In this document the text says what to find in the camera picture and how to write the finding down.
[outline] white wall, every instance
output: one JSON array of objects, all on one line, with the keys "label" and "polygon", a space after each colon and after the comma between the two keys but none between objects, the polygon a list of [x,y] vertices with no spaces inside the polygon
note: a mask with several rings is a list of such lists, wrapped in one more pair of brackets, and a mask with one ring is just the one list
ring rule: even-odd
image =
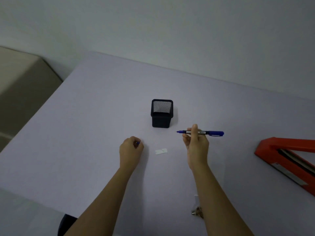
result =
[{"label": "white wall", "polygon": [[63,79],[94,50],[315,99],[314,5],[315,0],[0,0],[0,45],[41,55]]}]

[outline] black mesh pen holder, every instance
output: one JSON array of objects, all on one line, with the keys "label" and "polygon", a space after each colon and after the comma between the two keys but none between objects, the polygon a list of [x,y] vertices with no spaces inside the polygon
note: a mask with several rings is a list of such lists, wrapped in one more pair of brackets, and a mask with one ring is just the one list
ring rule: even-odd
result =
[{"label": "black mesh pen holder", "polygon": [[151,105],[152,127],[169,128],[173,117],[173,101],[153,99]]}]

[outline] white tabletop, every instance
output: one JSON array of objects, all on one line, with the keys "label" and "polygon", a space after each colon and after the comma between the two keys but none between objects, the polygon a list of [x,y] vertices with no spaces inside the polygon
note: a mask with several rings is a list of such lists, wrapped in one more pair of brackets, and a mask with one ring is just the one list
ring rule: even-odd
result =
[{"label": "white tabletop", "polygon": [[[155,98],[174,102],[168,129],[152,127]],[[191,215],[197,192],[176,133],[198,123],[225,132],[210,138],[210,167],[255,235],[313,235],[315,197],[254,150],[269,137],[315,139],[314,118],[315,101],[91,52],[2,151],[0,187],[78,217],[135,135],[145,150],[115,231],[206,235]]]}]

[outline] white paper piece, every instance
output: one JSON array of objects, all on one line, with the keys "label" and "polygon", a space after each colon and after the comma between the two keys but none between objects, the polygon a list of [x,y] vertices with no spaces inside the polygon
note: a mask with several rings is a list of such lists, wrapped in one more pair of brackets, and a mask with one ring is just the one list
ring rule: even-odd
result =
[{"label": "white paper piece", "polygon": [[163,148],[163,149],[160,149],[160,150],[155,150],[155,154],[156,155],[159,155],[159,154],[162,154],[162,153],[166,153],[166,152],[167,152],[166,148]]}]

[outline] blue marker pen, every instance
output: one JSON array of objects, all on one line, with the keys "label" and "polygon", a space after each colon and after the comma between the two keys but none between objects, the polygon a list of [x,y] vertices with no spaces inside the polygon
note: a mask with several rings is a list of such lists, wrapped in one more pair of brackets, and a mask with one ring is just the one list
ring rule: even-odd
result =
[{"label": "blue marker pen", "polygon": [[[178,133],[186,133],[191,134],[191,131],[177,131]],[[224,132],[222,131],[198,131],[198,134],[200,135],[209,135],[212,137],[221,137],[224,135]]]}]

